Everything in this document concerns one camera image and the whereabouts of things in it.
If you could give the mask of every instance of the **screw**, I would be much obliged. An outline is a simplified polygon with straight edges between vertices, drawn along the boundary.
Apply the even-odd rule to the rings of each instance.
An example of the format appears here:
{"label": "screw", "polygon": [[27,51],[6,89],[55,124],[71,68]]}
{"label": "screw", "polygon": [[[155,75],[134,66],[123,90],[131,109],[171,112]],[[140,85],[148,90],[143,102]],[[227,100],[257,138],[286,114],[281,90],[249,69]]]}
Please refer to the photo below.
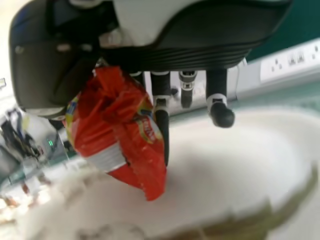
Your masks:
{"label": "screw", "polygon": [[24,48],[22,46],[16,46],[15,47],[15,53],[16,54],[22,54],[24,52]]}
{"label": "screw", "polygon": [[92,45],[90,45],[90,44],[82,44],[80,47],[85,52],[91,52],[92,51]]}
{"label": "screw", "polygon": [[57,49],[58,52],[65,53],[65,52],[69,52],[71,50],[71,46],[68,43],[59,44],[56,47],[56,49]]}

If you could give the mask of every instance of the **white power strip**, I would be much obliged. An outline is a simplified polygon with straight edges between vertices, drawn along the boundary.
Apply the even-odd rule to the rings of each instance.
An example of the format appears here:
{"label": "white power strip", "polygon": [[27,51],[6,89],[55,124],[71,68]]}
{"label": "white power strip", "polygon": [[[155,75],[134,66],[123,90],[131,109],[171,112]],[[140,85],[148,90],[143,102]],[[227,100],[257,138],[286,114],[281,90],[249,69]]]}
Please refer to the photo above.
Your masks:
{"label": "white power strip", "polygon": [[320,68],[320,39],[283,50],[261,61],[260,80],[268,83]]}

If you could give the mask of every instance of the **red chip bag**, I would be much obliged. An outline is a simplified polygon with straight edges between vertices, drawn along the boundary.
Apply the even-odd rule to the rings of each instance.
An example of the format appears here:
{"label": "red chip bag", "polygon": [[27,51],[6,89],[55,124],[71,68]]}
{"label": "red chip bag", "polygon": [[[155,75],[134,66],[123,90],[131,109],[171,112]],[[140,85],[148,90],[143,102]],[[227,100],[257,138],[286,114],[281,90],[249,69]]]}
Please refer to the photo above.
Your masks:
{"label": "red chip bag", "polygon": [[148,93],[119,67],[95,73],[67,108],[69,141],[97,168],[155,200],[165,191],[166,166]]}

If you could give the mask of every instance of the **white surface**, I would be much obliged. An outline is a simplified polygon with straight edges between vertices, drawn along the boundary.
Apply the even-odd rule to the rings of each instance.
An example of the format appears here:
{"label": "white surface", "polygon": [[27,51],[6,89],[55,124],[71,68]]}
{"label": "white surface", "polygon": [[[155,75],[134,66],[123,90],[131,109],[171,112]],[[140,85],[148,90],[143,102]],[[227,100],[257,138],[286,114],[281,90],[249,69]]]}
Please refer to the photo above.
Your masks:
{"label": "white surface", "polygon": [[[112,178],[86,191],[66,207],[59,194],[18,221],[24,239],[45,231],[46,240],[69,240],[79,228],[95,230],[108,223],[138,225],[148,236],[230,212],[256,208],[270,199],[279,206],[301,186],[312,160],[320,156],[320,120],[300,112],[239,112],[233,129],[215,128],[209,118],[174,123],[170,132],[166,193],[146,202],[143,193]],[[318,240],[320,193],[308,201],[270,240]]]}
{"label": "white surface", "polygon": [[114,7],[121,29],[140,47],[152,44],[176,13],[200,1],[114,0]]}
{"label": "white surface", "polygon": [[318,68],[320,68],[319,38],[264,58],[261,61],[260,79],[262,83],[267,83]]}

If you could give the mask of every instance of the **wall power outlet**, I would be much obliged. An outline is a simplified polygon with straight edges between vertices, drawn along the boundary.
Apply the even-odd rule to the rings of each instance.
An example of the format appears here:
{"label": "wall power outlet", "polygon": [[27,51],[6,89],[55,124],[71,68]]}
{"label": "wall power outlet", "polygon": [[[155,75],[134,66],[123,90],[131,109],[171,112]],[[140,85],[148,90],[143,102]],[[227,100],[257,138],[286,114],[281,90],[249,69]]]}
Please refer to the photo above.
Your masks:
{"label": "wall power outlet", "polygon": [[272,54],[261,61],[261,83],[320,68],[320,38]]}

